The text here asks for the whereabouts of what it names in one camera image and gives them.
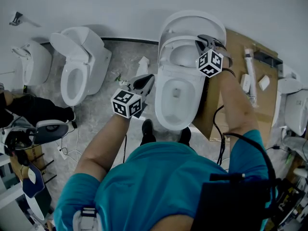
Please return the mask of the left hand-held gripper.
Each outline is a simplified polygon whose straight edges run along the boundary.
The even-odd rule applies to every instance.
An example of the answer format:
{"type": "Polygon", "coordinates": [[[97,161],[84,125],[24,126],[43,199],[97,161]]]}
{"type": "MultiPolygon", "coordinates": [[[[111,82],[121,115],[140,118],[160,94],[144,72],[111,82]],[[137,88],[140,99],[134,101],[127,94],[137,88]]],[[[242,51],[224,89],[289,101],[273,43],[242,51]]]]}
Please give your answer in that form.
{"type": "Polygon", "coordinates": [[[153,74],[132,78],[129,83],[120,86],[111,97],[113,112],[124,118],[139,118],[146,108],[146,96],[151,92],[155,82],[153,74]]]}

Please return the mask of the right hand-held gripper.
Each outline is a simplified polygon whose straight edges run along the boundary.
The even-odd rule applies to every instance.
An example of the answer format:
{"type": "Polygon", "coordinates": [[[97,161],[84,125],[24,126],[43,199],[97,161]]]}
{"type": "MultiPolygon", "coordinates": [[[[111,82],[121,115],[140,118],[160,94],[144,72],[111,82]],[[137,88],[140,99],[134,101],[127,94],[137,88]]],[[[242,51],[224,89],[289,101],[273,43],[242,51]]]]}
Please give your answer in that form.
{"type": "Polygon", "coordinates": [[[221,73],[224,60],[228,59],[228,68],[232,67],[232,57],[225,57],[222,54],[215,52],[214,39],[208,35],[198,35],[198,40],[195,41],[195,45],[199,54],[197,59],[197,70],[205,75],[207,78],[211,78],[221,73]]]}

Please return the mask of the person's right forearm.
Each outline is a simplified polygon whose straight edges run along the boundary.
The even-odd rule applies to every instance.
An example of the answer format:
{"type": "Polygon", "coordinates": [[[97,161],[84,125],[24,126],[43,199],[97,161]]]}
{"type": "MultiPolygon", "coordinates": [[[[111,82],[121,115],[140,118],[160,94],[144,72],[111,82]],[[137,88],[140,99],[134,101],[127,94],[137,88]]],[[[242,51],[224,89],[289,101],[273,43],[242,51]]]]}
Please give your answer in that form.
{"type": "Polygon", "coordinates": [[[214,76],[220,88],[229,133],[244,135],[258,129],[254,109],[237,79],[229,72],[214,76]]]}

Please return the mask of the crumpled white tissue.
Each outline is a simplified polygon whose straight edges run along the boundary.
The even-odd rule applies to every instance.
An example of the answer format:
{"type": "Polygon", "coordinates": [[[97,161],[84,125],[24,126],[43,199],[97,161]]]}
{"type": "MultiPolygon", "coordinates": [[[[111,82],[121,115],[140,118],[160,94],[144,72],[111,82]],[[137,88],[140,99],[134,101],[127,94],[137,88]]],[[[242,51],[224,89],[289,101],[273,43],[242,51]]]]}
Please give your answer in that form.
{"type": "Polygon", "coordinates": [[[139,67],[136,72],[136,76],[146,75],[148,74],[148,67],[150,64],[150,60],[143,56],[140,61],[138,62],[139,67]]]}

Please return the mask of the person's left black shoe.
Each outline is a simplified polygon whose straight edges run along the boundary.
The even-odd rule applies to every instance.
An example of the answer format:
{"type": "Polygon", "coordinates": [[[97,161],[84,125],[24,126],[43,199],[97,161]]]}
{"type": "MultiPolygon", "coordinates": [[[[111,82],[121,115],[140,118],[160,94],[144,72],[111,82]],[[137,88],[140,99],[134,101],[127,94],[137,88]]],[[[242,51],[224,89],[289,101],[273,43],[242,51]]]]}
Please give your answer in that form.
{"type": "Polygon", "coordinates": [[[153,134],[153,123],[151,119],[146,119],[142,124],[142,141],[140,145],[144,145],[151,142],[156,142],[156,138],[153,134]]]}

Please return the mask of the small white rectangular box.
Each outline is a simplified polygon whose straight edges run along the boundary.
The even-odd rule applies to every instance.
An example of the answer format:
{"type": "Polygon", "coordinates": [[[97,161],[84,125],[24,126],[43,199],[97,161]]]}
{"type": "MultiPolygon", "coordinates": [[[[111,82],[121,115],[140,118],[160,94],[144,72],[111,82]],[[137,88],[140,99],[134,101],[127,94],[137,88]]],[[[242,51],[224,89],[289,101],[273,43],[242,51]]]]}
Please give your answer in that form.
{"type": "Polygon", "coordinates": [[[249,74],[242,74],[240,85],[245,93],[249,93],[251,85],[251,77],[249,74]]]}

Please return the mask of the white tube in plastic wrap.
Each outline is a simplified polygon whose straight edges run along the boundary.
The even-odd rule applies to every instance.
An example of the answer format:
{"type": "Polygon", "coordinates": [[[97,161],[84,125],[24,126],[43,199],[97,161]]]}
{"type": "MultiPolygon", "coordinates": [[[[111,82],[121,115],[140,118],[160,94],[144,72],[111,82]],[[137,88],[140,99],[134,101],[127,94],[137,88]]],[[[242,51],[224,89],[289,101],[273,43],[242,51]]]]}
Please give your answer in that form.
{"type": "Polygon", "coordinates": [[[247,73],[250,76],[249,100],[254,108],[258,108],[256,73],[254,68],[253,52],[251,49],[244,48],[244,59],[246,62],[247,73]]]}

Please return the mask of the black phone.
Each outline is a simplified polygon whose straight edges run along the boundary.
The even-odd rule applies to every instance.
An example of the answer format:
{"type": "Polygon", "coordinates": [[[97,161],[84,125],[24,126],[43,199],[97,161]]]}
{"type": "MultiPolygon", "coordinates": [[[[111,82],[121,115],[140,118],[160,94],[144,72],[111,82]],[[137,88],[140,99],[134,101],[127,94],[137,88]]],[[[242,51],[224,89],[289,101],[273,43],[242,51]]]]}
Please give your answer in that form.
{"type": "Polygon", "coordinates": [[[283,61],[277,57],[270,55],[263,50],[257,50],[254,52],[254,59],[269,65],[270,67],[278,68],[279,65],[283,64],[283,61]]]}

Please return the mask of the small white square box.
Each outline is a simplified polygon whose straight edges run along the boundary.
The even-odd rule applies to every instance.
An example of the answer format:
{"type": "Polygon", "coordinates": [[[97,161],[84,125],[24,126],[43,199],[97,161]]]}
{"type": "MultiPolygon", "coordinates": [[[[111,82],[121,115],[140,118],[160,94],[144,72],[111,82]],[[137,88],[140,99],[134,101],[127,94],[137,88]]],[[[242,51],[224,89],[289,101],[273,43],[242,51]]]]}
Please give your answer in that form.
{"type": "Polygon", "coordinates": [[[258,85],[262,91],[264,91],[270,84],[270,78],[267,75],[264,75],[260,81],[258,82],[258,85]]]}

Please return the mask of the dark grey oval device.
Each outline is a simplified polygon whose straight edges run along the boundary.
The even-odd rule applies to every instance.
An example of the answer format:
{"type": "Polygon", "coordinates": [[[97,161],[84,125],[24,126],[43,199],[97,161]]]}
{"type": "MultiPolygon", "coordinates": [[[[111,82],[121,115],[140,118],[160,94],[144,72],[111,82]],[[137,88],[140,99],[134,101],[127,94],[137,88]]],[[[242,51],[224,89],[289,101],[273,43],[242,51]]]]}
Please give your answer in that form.
{"type": "Polygon", "coordinates": [[[60,120],[44,120],[36,124],[33,144],[45,144],[61,139],[67,134],[69,125],[60,120]]]}

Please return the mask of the small printed cardboard box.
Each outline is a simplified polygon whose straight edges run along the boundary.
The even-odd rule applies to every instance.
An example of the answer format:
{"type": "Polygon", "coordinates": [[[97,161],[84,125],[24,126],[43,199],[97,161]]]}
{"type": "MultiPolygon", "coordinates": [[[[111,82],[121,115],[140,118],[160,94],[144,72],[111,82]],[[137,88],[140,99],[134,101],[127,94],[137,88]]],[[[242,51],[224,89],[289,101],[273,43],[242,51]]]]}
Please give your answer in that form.
{"type": "Polygon", "coordinates": [[[13,172],[20,181],[23,181],[24,179],[28,179],[28,170],[29,170],[28,165],[29,164],[27,164],[26,166],[23,164],[20,164],[20,162],[24,162],[25,160],[28,160],[29,163],[32,163],[38,169],[42,169],[45,166],[45,161],[43,158],[43,152],[42,152],[41,145],[25,150],[24,159],[18,160],[16,154],[10,157],[10,163],[11,163],[13,172]]]}

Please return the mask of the black metal rods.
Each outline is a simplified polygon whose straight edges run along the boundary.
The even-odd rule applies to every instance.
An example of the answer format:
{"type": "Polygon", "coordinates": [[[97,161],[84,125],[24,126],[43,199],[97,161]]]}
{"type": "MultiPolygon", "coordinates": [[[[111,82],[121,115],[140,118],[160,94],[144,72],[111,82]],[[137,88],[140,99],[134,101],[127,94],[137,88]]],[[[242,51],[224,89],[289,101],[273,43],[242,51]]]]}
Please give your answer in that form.
{"type": "Polygon", "coordinates": [[[57,174],[52,175],[47,180],[45,180],[44,177],[43,177],[46,174],[46,172],[47,172],[46,170],[47,170],[48,166],[50,166],[52,163],[54,163],[54,159],[51,160],[50,162],[44,164],[44,166],[39,168],[39,181],[42,182],[44,185],[46,185],[51,180],[53,180],[54,178],[57,177],[57,174]]]}

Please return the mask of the black waist pack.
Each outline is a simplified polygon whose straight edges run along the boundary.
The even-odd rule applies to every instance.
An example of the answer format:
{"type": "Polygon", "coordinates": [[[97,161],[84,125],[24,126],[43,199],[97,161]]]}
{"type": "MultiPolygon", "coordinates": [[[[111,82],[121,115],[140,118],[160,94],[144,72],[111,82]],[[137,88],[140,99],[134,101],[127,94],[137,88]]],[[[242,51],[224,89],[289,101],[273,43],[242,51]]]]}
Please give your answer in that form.
{"type": "Polygon", "coordinates": [[[261,231],[276,211],[277,179],[247,180],[245,174],[211,174],[202,185],[191,231],[261,231]]]}

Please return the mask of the black rack with devices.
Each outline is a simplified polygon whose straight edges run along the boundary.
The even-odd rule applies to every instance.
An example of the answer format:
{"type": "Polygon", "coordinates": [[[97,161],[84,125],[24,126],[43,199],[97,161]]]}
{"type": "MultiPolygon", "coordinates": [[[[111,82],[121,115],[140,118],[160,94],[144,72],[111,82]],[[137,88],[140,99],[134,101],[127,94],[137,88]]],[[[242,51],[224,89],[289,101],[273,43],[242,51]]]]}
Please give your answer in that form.
{"type": "Polygon", "coordinates": [[[283,179],[279,203],[278,231],[301,231],[308,220],[308,179],[297,183],[283,179]]]}

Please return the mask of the white shelf frame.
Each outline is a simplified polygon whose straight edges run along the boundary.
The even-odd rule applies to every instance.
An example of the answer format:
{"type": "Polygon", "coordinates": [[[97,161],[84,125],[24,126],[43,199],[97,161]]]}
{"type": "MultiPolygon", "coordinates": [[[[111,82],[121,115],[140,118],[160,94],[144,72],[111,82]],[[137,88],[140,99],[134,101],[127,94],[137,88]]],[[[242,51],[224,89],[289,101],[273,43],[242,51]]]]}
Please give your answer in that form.
{"type": "Polygon", "coordinates": [[[18,184],[0,194],[0,209],[15,201],[18,197],[24,196],[31,209],[30,216],[36,222],[31,231],[46,231],[45,228],[47,228],[47,226],[45,224],[47,223],[46,217],[48,216],[47,199],[45,199],[45,197],[43,197],[42,200],[39,198],[41,193],[46,193],[46,190],[47,188],[45,187],[43,191],[30,198],[24,193],[23,182],[20,181],[18,184]]]}

